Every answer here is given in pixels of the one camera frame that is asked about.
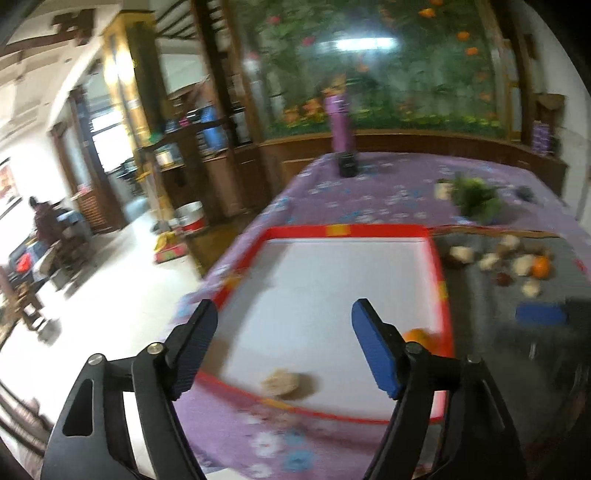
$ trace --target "blue gripper pad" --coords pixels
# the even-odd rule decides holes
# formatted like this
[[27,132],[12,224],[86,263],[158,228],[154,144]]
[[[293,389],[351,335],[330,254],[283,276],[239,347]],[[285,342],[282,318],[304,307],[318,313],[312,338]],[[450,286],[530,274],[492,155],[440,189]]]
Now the blue gripper pad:
[[384,390],[390,398],[394,398],[402,389],[398,380],[396,359],[379,332],[376,322],[372,320],[372,313],[377,316],[373,309],[372,312],[366,309],[362,300],[353,303],[351,309],[353,330],[378,388]]

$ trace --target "green plant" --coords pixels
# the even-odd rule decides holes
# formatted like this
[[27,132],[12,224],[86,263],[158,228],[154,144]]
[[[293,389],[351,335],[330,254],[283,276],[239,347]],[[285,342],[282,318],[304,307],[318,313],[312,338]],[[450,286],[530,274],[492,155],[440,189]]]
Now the green plant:
[[459,207],[462,216],[485,225],[495,219],[502,207],[496,187],[461,174],[453,180],[452,202]]

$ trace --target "purple tablecloth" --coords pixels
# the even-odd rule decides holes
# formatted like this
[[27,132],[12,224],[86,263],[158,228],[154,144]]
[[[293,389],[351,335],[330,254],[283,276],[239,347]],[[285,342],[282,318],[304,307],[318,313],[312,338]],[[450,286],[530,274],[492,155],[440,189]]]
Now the purple tablecloth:
[[[565,205],[532,173],[484,161],[425,154],[365,153],[361,172],[341,179],[332,155],[310,164],[236,239],[202,288],[181,300],[170,329],[185,323],[200,300],[221,288],[237,259],[274,225],[327,223],[421,223],[469,225],[447,201],[434,198],[437,179],[455,172],[499,186],[505,208],[498,226],[555,232],[591,267],[591,238]],[[535,203],[519,200],[514,187],[527,185]],[[175,403],[198,458],[251,478],[356,480],[373,456],[385,426],[298,419],[261,405],[241,404],[200,384]]]

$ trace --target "ceiling light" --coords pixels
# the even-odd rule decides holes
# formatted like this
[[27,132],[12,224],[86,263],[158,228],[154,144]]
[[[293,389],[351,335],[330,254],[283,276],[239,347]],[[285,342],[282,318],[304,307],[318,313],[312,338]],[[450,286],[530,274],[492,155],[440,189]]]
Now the ceiling light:
[[363,51],[363,50],[393,50],[398,45],[392,37],[368,37],[368,38],[347,38],[337,40],[336,48],[342,51]]

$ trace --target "blue sponge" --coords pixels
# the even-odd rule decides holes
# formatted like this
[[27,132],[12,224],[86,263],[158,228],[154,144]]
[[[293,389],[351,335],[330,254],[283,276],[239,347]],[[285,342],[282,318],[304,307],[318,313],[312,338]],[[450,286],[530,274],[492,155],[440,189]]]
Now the blue sponge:
[[515,309],[515,320],[521,325],[556,326],[566,323],[566,313],[557,303],[524,301]]

